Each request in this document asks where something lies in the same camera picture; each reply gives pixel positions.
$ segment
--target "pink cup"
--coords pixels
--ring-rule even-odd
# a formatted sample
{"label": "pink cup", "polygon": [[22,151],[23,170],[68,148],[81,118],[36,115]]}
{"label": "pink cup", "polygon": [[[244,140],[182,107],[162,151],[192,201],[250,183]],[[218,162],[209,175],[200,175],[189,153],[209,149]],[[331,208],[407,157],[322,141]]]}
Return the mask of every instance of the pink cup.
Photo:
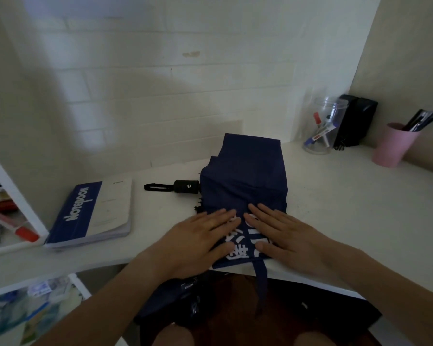
{"label": "pink cup", "polygon": [[400,123],[389,123],[385,126],[372,161],[383,167],[396,167],[414,143],[420,132],[401,131],[404,127]]}

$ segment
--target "wall stain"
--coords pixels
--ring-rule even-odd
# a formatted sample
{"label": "wall stain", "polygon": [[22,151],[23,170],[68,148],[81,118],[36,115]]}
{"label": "wall stain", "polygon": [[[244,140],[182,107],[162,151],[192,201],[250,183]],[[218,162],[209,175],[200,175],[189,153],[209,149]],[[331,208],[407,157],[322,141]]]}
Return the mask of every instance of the wall stain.
{"label": "wall stain", "polygon": [[186,58],[197,58],[199,56],[200,56],[200,51],[183,53],[183,57],[186,57]]}

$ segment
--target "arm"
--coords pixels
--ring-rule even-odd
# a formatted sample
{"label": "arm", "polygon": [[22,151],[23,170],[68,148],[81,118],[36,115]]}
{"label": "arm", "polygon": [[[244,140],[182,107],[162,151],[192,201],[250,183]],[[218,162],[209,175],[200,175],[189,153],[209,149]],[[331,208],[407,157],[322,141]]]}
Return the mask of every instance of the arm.
{"label": "arm", "polygon": [[234,250],[233,243],[213,245],[241,223],[227,221],[235,210],[202,213],[175,225],[138,254],[103,289],[68,314],[35,346],[115,345],[140,308],[163,282],[206,271]]}
{"label": "arm", "polygon": [[433,345],[433,293],[378,263],[361,250],[336,242],[313,227],[263,204],[246,221],[279,247],[257,250],[301,272],[339,278],[380,310],[416,345]]}

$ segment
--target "wall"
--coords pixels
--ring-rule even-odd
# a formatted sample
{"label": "wall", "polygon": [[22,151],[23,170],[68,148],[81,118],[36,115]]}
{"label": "wall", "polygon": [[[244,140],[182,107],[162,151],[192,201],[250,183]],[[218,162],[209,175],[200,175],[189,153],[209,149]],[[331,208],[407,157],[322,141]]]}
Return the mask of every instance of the wall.
{"label": "wall", "polygon": [[[350,92],[379,102],[371,146],[386,123],[433,109],[433,0],[381,0]],[[406,159],[433,170],[433,124]]]}
{"label": "wall", "polygon": [[289,141],[348,91],[379,0],[123,0],[34,14],[0,0],[24,67],[87,171],[216,154],[225,132]]}
{"label": "wall", "polygon": [[44,233],[77,176],[0,22],[0,182]]}

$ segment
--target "clear plastic jar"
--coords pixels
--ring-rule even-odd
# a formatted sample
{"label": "clear plastic jar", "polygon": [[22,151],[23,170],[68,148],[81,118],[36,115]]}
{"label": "clear plastic jar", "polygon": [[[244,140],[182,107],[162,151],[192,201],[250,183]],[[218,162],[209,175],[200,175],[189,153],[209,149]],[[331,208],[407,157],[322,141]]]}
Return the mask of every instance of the clear plastic jar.
{"label": "clear plastic jar", "polygon": [[303,149],[312,154],[327,154],[335,143],[338,129],[345,116],[348,101],[338,97],[316,98],[311,116],[307,118],[306,132],[308,139],[317,136],[321,129],[330,130],[319,139],[306,140]]}

